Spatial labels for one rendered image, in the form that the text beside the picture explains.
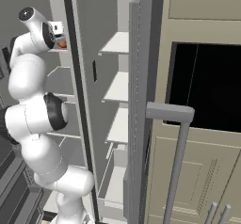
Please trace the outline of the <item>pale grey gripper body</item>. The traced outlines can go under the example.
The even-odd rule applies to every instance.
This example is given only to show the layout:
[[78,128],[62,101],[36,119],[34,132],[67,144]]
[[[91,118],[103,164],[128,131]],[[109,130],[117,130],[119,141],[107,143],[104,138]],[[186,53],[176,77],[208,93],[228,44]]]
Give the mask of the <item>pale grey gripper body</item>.
[[60,47],[57,45],[60,41],[66,41],[66,38],[65,38],[64,36],[60,36],[60,37],[56,38],[56,43],[55,43],[54,48],[56,48],[56,49],[62,49],[62,48],[60,48]]

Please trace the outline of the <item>grey fridge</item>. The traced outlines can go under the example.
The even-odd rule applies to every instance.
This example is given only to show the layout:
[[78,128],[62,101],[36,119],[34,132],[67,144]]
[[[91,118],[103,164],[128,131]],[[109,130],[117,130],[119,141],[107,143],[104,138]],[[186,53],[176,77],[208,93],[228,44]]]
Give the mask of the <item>grey fridge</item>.
[[[106,142],[106,138],[118,109],[128,109],[128,102],[103,102],[103,97],[117,72],[128,72],[129,53],[101,56],[98,53],[116,32],[129,33],[131,1],[0,0],[0,95],[6,108],[18,103],[8,91],[12,42],[28,32],[18,19],[19,12],[35,8],[51,23],[56,38],[66,38],[68,52],[39,54],[46,64],[44,91],[75,98],[74,104],[65,103],[66,127],[49,133],[81,137],[80,143],[62,144],[59,148],[67,164],[93,174],[94,186],[83,198],[83,204],[95,224],[127,224],[123,208],[106,207],[98,196],[106,171],[114,166],[127,167],[128,143]],[[71,72],[48,77],[57,66],[69,67]],[[57,192],[36,184],[33,170],[26,166],[33,184],[43,190],[40,224],[52,224],[58,214]]]

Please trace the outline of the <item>white fridge bin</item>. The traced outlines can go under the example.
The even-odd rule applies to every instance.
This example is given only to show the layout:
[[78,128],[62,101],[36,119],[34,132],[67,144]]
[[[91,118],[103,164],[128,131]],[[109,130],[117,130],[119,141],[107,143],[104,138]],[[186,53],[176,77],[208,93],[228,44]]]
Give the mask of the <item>white fridge bin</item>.
[[123,208],[123,177],[126,168],[109,168],[104,176],[98,199],[104,206],[117,209]]

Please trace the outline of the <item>beige tall cabinet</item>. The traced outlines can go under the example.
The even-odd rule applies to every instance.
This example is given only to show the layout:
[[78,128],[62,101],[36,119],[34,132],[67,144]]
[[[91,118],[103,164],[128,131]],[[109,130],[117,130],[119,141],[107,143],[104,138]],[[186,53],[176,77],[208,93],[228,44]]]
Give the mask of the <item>beige tall cabinet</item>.
[[[155,100],[166,103],[171,46],[174,42],[241,45],[241,20],[183,20],[169,17],[164,0]],[[226,204],[232,206],[224,224],[241,224],[241,133],[190,127],[188,141],[237,148],[238,156],[217,202],[212,224],[217,224]]]

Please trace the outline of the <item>black built-in oven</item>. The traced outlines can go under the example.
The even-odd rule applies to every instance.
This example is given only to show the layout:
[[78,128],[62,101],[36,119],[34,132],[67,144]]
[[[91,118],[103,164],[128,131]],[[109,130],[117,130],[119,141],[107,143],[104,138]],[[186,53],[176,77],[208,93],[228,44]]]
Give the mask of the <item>black built-in oven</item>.
[[194,108],[194,128],[241,133],[241,45],[174,42],[166,102]]

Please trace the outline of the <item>beige cabinet door with panel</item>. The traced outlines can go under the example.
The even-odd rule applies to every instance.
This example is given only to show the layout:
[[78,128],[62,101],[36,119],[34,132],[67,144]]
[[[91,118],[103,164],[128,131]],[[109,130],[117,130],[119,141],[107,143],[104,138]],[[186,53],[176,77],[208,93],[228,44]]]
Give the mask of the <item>beige cabinet door with panel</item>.
[[[176,149],[174,139],[157,138],[148,224],[162,224]],[[238,156],[237,148],[188,141],[169,224],[204,224],[220,201]]]

